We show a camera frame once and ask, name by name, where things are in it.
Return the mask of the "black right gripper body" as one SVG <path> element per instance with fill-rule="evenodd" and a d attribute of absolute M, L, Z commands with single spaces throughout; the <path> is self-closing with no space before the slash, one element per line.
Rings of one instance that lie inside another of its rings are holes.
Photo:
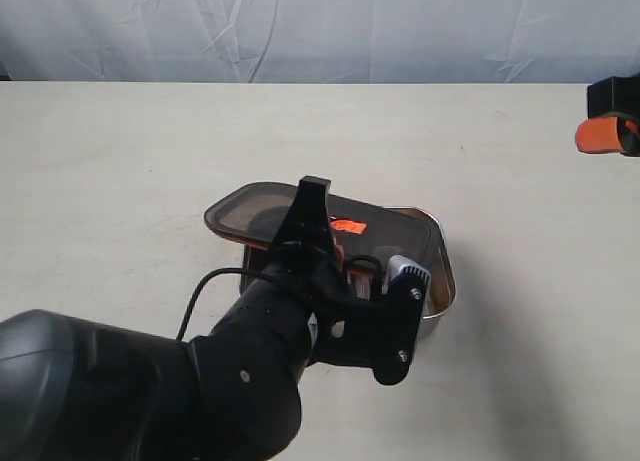
<path fill-rule="evenodd" d="M 612 76 L 587 87 L 587 118 L 639 118 L 639 74 Z"/>

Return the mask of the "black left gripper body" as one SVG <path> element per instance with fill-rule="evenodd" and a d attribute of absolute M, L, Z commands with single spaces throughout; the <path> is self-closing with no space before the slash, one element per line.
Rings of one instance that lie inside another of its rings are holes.
<path fill-rule="evenodd" d="M 311 360 L 336 366 L 368 368 L 382 385 L 396 385 L 407 376 L 414 357 L 425 304 L 423 284 L 415 275 L 395 278 L 382 293 L 382 267 L 378 259 L 358 255 L 375 265 L 374 293 L 370 300 L 355 295 L 346 279 L 347 269 L 334 264 L 329 229 L 302 227 L 300 210 L 305 189 L 330 188 L 330 182 L 303 177 L 297 194 L 276 236 L 269 260 L 284 268 L 284 281 L 319 323 Z"/>

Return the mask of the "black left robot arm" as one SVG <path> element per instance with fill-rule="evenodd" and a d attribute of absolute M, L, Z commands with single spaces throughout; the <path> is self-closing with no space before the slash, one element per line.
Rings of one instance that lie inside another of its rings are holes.
<path fill-rule="evenodd" d="M 302 421 L 315 364 L 407 375 L 428 292 L 428 220 L 256 182 L 209 207 L 241 243 L 239 298 L 204 336 L 154 336 L 30 310 L 1 324 L 5 460 L 266 460 Z"/>

